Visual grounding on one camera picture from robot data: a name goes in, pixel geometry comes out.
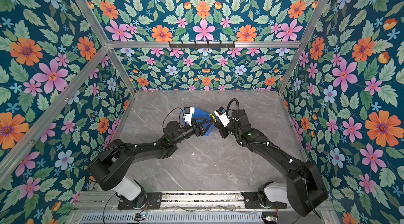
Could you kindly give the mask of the black yellow screwdriver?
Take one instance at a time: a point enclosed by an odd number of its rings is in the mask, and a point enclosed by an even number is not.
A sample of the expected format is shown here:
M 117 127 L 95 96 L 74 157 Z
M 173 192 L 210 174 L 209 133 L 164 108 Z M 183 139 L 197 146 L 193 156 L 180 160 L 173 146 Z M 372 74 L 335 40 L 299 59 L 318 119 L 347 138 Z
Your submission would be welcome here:
M 216 119 L 216 116 L 214 115 L 214 114 L 210 114 L 209 115 L 209 117 L 210 117 L 210 119 L 214 122 L 214 123 L 217 123 L 217 119 Z

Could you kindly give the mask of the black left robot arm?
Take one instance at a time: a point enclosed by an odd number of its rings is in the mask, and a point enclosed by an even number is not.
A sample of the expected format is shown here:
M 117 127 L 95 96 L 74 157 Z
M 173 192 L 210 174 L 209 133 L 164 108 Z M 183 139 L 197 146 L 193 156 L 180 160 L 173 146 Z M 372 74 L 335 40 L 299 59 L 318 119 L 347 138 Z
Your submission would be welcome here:
M 212 127 L 211 120 L 193 120 L 191 125 L 181 126 L 177 121 L 169 122 L 162 137 L 152 143 L 130 144 L 120 139 L 113 141 L 97 154 L 88 170 L 102 190 L 112 190 L 129 201 L 144 193 L 144 189 L 129 178 L 127 172 L 132 164 L 150 160 L 165 159 L 178 149 L 177 144 L 192 136 L 203 136 Z

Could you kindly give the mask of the blue plastic bin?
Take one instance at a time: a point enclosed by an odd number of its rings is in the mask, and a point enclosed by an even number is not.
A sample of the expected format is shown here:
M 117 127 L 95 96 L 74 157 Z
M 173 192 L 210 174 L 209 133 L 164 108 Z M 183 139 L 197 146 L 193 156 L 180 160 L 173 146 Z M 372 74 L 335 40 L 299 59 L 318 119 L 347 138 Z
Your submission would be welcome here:
M 201 109 L 195 107 L 195 113 L 193 114 L 192 124 L 199 123 L 204 120 L 211 120 L 209 117 L 210 113 L 205 112 Z

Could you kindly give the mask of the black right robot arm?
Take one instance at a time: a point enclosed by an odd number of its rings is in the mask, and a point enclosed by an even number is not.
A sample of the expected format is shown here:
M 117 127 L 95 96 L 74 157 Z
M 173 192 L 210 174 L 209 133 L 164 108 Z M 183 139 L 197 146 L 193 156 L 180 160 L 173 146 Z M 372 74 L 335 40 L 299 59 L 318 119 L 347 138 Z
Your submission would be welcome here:
M 320 171 L 311 161 L 295 158 L 272 143 L 249 123 L 245 110 L 229 115 L 220 108 L 210 115 L 223 138 L 233 135 L 237 143 L 262 156 L 286 179 L 286 200 L 301 216 L 306 216 L 328 199 Z

